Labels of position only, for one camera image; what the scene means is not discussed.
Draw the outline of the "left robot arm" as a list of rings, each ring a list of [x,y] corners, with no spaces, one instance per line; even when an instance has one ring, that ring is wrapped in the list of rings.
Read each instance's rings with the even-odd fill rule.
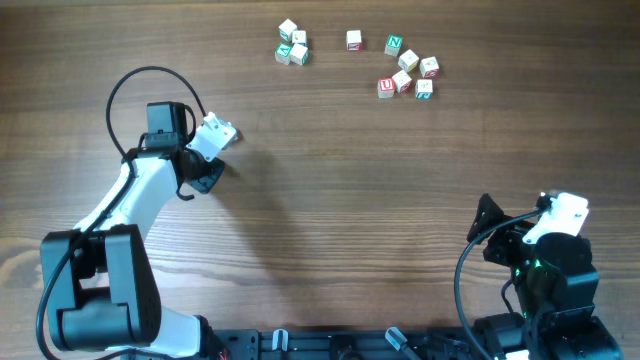
[[[41,243],[45,281],[38,334],[61,351],[147,350],[177,357],[199,347],[171,345],[169,323],[197,331],[200,321],[161,305],[144,240],[163,206],[183,184],[206,194],[224,170],[218,157],[236,129],[212,112],[188,130],[191,109],[177,102],[150,103],[142,143],[122,159],[121,173],[100,204],[66,231]]]

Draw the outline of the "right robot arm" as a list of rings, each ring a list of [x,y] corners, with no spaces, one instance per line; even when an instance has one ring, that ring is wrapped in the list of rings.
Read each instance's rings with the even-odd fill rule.
[[[480,197],[465,252],[484,243],[485,260],[510,270],[520,312],[508,311],[463,330],[481,359],[620,359],[620,346],[595,316],[599,275],[591,244],[580,234],[587,199],[540,194],[534,210],[511,217],[490,195]]]

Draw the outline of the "green letter A block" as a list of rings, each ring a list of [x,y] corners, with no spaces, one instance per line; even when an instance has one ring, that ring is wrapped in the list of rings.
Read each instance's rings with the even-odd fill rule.
[[[292,46],[287,43],[280,43],[274,53],[275,59],[277,62],[289,65],[291,62],[290,53],[292,50]]]

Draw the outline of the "white block green J side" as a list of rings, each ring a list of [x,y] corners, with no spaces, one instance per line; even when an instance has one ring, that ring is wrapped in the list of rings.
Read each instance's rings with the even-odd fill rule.
[[[431,79],[418,79],[415,82],[415,97],[417,99],[430,99],[433,92],[433,81]]]

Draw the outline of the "teal block top left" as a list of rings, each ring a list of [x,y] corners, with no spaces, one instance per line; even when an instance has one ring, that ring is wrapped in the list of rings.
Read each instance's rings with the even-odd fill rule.
[[[278,27],[280,37],[286,41],[290,42],[292,39],[292,35],[294,31],[298,30],[297,25],[290,19],[284,20]]]

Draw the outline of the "white block red Q side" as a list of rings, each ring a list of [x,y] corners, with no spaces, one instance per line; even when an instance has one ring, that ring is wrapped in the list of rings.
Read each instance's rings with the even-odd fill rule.
[[[423,78],[434,78],[440,72],[440,66],[435,56],[423,58],[419,63],[419,69]]]

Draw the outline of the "white block red M side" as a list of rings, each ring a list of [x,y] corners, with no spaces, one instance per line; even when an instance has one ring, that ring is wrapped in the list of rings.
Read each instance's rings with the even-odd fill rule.
[[[392,76],[392,80],[397,93],[403,93],[409,89],[412,78],[405,70],[400,70]]]

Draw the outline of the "small white block orange print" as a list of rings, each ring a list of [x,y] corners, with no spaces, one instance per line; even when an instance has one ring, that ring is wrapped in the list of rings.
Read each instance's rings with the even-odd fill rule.
[[[300,44],[307,46],[307,33],[305,30],[295,30],[292,32],[291,42],[293,44]]]

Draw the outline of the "red letter U block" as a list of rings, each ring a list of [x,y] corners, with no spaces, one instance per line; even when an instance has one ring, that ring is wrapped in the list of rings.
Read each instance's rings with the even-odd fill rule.
[[[395,93],[395,83],[392,78],[381,78],[377,82],[377,95],[380,99],[391,98]]]

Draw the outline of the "white block yellow side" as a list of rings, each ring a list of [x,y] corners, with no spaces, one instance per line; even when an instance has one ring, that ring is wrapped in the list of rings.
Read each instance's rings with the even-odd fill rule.
[[[398,58],[398,66],[405,72],[411,72],[419,63],[419,56],[411,49],[405,51]]]

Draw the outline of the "green letter N block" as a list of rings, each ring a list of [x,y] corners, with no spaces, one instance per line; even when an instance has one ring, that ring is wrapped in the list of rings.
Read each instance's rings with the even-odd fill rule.
[[[398,57],[403,43],[403,38],[390,34],[386,40],[384,53],[393,57]]]

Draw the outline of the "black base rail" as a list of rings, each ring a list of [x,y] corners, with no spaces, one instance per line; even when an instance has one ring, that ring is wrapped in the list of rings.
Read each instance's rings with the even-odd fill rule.
[[[240,360],[331,360],[408,359],[415,354],[425,360],[472,360],[464,334],[456,329],[406,331],[404,350],[396,349],[383,330],[333,332],[259,332],[216,330],[214,334],[228,349],[229,359]]]

